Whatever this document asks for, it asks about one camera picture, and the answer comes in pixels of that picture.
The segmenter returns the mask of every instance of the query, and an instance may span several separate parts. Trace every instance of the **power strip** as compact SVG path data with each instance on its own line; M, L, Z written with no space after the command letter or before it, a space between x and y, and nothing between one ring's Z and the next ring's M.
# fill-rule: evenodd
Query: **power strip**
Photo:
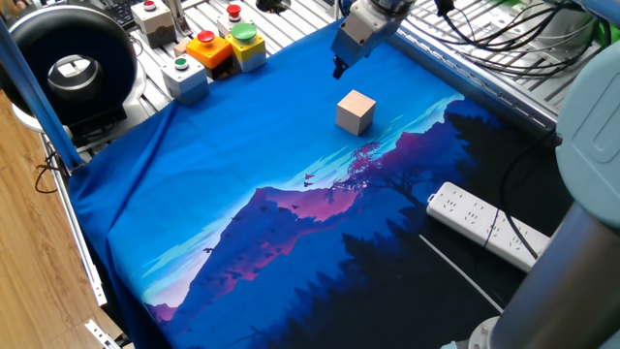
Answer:
M481 246L488 239L486 249L525 272L530 271L536 263L514 233L503 211L498 213L497 207L450 182L444 183L436 194L428 198L426 213ZM515 218L512 221L540 256L548 246L549 238Z

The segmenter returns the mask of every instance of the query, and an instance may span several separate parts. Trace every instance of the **wooden floor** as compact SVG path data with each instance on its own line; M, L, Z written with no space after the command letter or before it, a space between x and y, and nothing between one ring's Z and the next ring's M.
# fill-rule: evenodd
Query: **wooden floor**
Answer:
M0 91L0 347L101 348L85 322L120 330L95 302L58 194L34 189L44 159ZM41 187L53 189L50 174Z

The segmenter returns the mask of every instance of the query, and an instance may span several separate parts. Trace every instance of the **gray robot arm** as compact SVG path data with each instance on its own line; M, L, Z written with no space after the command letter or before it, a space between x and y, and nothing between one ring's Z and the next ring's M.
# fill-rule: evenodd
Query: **gray robot arm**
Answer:
M380 43L394 34L407 17L415 0L357 0L351 13L340 24L331 45L336 69L333 76L340 79Z

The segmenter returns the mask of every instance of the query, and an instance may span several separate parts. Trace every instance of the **green button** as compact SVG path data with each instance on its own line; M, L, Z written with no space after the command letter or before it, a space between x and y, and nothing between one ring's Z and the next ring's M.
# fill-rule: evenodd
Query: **green button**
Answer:
M232 28L231 34L237 40L251 40L256 36L256 26L250 23L239 23Z
M176 58L174 60L174 68L178 71L184 71L190 67L190 64L187 62L185 58Z

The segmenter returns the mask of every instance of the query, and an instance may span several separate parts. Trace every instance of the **red button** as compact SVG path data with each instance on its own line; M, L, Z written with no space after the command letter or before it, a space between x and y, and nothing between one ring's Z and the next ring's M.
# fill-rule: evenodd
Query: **red button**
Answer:
M241 7L239 5L230 5L226 8L226 11L233 18L239 17L239 13L241 12Z
M155 2L154 1L146 1L144 2L144 9L147 11L155 10Z
M204 30L198 34L198 41L208 44L215 39L215 34L210 30Z

